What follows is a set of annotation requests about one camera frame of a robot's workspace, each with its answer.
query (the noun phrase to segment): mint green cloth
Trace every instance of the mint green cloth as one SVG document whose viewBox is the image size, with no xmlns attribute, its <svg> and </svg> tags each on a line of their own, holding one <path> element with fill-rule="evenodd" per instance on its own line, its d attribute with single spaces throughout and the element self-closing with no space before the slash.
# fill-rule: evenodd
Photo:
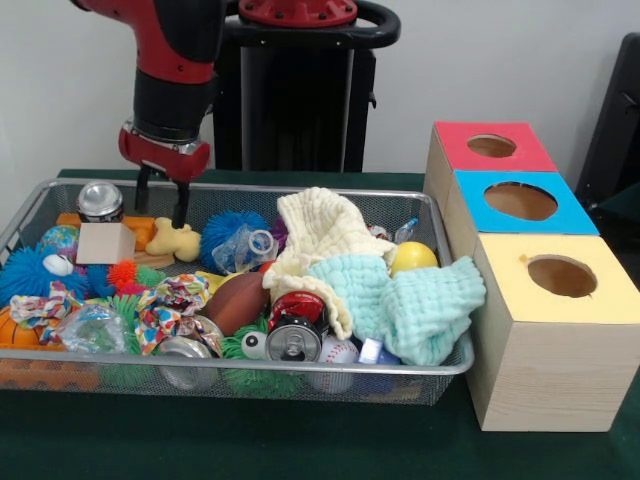
<svg viewBox="0 0 640 480">
<path fill-rule="evenodd" d="M 383 341 L 408 365 L 439 365 L 484 303 L 486 290 L 469 257 L 451 266 L 399 272 L 391 279 L 380 257 L 337 255 L 309 268 L 341 297 L 361 340 Z"/>
</svg>

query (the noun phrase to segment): metal wire basket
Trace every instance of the metal wire basket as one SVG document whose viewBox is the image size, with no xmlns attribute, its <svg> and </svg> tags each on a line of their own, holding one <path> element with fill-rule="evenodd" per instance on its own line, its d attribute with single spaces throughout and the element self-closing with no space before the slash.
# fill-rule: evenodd
<svg viewBox="0 0 640 480">
<path fill-rule="evenodd" d="M 38 186 L 0 236 L 0 264 L 4 265 L 15 249 L 36 245 L 60 213 L 74 212 L 78 193 L 88 181 L 57 179 Z M 133 214 L 135 183 L 114 183 L 122 190 L 125 213 Z M 187 222 L 202 231 L 211 215 L 224 210 L 253 210 L 272 222 L 277 215 L 277 198 L 299 190 L 194 184 Z M 352 200 L 368 222 L 383 225 L 389 231 L 417 217 L 412 239 L 434 249 L 441 265 L 451 263 L 442 220 L 430 197 L 407 192 L 336 192 Z M 171 216 L 175 201 L 170 184 L 150 184 L 149 215 Z M 178 262 L 165 271 L 172 275 L 198 269 L 198 263 Z M 467 371 L 472 363 L 468 333 L 438 367 L 190 360 L 0 349 L 0 389 L 433 405 L 454 375 Z"/>
</svg>

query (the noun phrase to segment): orange toy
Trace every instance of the orange toy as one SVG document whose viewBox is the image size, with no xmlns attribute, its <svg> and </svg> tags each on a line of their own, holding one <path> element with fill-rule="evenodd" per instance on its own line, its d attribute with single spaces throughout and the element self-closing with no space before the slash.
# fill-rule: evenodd
<svg viewBox="0 0 640 480">
<path fill-rule="evenodd" d="M 117 290 L 127 285 L 136 283 L 136 262 L 133 260 L 124 260 L 109 267 L 107 281 L 109 285 L 113 285 Z"/>
<path fill-rule="evenodd" d="M 0 386 L 91 392 L 100 384 L 98 370 L 87 363 L 0 359 Z"/>
<path fill-rule="evenodd" d="M 22 328 L 11 318 L 9 307 L 0 310 L 0 346 L 40 345 L 42 330 L 43 327 Z"/>
<path fill-rule="evenodd" d="M 61 213 L 58 215 L 56 225 L 71 225 L 80 228 L 80 216 L 77 213 Z M 156 227 L 152 217 L 124 217 L 122 220 L 136 236 L 136 252 L 144 252 L 147 244 L 153 240 Z"/>
</svg>

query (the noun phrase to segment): blue puffer ball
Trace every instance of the blue puffer ball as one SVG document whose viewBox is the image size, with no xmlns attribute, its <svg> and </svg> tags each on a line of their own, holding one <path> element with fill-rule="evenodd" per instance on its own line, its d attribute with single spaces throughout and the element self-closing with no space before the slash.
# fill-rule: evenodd
<svg viewBox="0 0 640 480">
<path fill-rule="evenodd" d="M 72 291 L 78 300 L 85 298 L 89 289 L 87 277 L 78 272 L 54 275 L 43 265 L 49 255 L 56 255 L 56 249 L 41 244 L 35 249 L 24 247 L 11 254 L 0 272 L 0 307 L 8 305 L 14 295 L 48 297 L 50 284 L 56 280 Z"/>
</svg>

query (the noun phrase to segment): white cloth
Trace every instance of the white cloth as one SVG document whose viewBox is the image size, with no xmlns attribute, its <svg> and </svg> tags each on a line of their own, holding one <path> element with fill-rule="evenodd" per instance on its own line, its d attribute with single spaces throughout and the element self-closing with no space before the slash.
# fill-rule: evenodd
<svg viewBox="0 0 640 480">
<path fill-rule="evenodd" d="M 298 290 L 315 293 L 325 302 L 338 339 L 349 338 L 353 322 L 344 302 L 329 285 L 306 276 L 306 270 L 320 260 L 345 254 L 381 256 L 389 266 L 396 246 L 371 235 L 358 207 L 326 188 L 280 197 L 278 212 L 289 231 L 287 246 L 264 275 L 262 286 L 271 291 L 273 301 Z"/>
</svg>

